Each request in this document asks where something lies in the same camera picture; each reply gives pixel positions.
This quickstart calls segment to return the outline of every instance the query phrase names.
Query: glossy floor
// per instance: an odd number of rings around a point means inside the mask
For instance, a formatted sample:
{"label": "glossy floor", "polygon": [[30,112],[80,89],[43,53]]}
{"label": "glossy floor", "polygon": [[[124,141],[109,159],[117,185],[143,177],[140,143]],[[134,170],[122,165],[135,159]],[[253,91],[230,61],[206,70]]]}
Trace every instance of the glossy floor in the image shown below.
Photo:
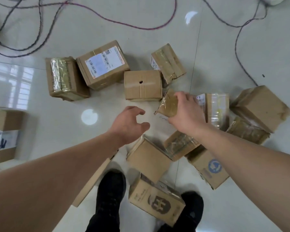
{"label": "glossy floor", "polygon": [[[62,0],[43,0],[50,3]],[[224,20],[241,25],[253,16],[257,0],[208,0]],[[1,3],[12,5],[7,0]],[[172,15],[174,0],[75,0],[94,8],[116,21],[140,27],[155,27]],[[22,5],[34,5],[26,0]],[[126,54],[132,70],[150,69],[150,54],[170,43],[182,61],[187,74],[174,82],[175,90],[192,94],[228,92],[232,99],[253,83],[240,68],[234,55],[239,29],[219,22],[202,0],[178,0],[172,22],[166,27],[145,31],[107,22],[77,6],[66,7],[55,24],[53,33],[38,52],[23,58],[0,56],[0,106],[24,109],[28,113],[17,151],[17,159],[0,164],[0,170],[36,159],[78,144],[105,132],[116,115],[127,105],[146,110],[139,122],[149,121],[151,138],[163,141],[174,128],[160,122],[153,113],[158,102],[132,103],[124,99],[123,85],[116,84],[88,99],[65,102],[48,95],[44,57],[80,56],[116,39]],[[47,31],[57,7],[46,7],[44,28]],[[0,23],[8,9],[0,6]],[[257,16],[262,16],[260,8]],[[16,10],[0,35],[0,41],[15,48],[31,44],[38,32],[37,9]],[[0,48],[5,54],[16,55]],[[266,19],[254,21],[243,29],[238,41],[238,55],[257,83],[267,85],[290,106],[290,0],[271,7]],[[265,143],[266,146],[290,153],[290,118]],[[128,173],[125,153],[121,148],[115,158]],[[228,179],[213,191],[185,158],[173,163],[163,178],[183,192],[194,189],[204,198],[204,215],[197,231],[280,231]],[[71,207],[54,231],[84,231],[95,211],[94,187],[83,203]],[[122,231],[154,231],[155,218],[129,204],[125,196],[120,209]]]}

